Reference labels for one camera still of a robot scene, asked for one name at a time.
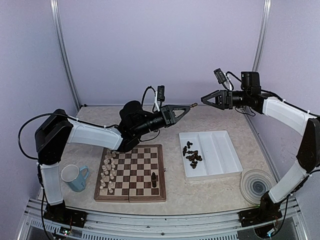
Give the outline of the white plastic tray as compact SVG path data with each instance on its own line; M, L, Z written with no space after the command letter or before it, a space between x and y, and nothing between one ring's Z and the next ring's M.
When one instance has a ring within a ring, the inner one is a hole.
M186 181L202 181L239 176L243 167L226 130L181 132L179 133L181 151L187 141L193 143L191 150L198 150L203 161L192 169L190 161L183 157Z

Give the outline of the wooden chess board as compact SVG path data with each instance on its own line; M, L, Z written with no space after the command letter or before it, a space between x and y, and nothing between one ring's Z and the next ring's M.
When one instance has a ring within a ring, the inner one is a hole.
M115 194L100 195L97 176L94 191L95 201L156 203L167 200L163 147L161 144L140 144L126 153L114 152L116 164ZM152 187L152 172L157 175L157 187Z

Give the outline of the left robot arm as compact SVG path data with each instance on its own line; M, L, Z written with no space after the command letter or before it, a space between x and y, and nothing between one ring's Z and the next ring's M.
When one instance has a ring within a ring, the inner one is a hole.
M36 161L43 197L51 207L49 212L63 223L70 218L70 211L63 206L60 164L68 150L78 150L76 156L86 160L96 159L95 155L89 156L89 150L107 148L126 153L141 142L142 136L177 124L191 108L190 105L167 104L152 112L144 110L139 101L132 100L119 111L120 122L110 125L81 120L63 109L56 109L27 120L18 130L18 147L25 157ZM21 136L27 125L39 119L44 121L34 133L36 156L33 157L24 151Z

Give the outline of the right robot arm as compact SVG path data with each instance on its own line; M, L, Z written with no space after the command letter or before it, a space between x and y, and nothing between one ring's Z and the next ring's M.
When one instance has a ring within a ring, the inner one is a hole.
M289 147L292 166L261 198L262 206L255 212L260 222L266 222L276 212L274 205L283 202L302 187L310 175L319 172L320 117L288 103L274 92L262 89L258 72L241 72L238 79L240 90L235 90L228 78L231 72L223 72L218 68L213 74L224 89L201 97L203 104L220 110L248 107L255 113L277 120L300 136L300 140L292 140L292 146Z

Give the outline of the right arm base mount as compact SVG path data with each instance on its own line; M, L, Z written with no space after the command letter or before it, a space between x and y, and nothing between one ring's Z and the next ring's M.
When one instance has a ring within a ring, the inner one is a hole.
M280 219L283 215L280 210L280 205L276 204L271 207L262 207L242 210L238 213L239 221L242 227L258 225L276 219Z

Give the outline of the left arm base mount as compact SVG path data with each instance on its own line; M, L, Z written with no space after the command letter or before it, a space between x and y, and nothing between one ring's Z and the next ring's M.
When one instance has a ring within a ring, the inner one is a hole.
M87 213L85 211L70 208L47 208L43 218L52 222L68 225L70 227L84 228Z

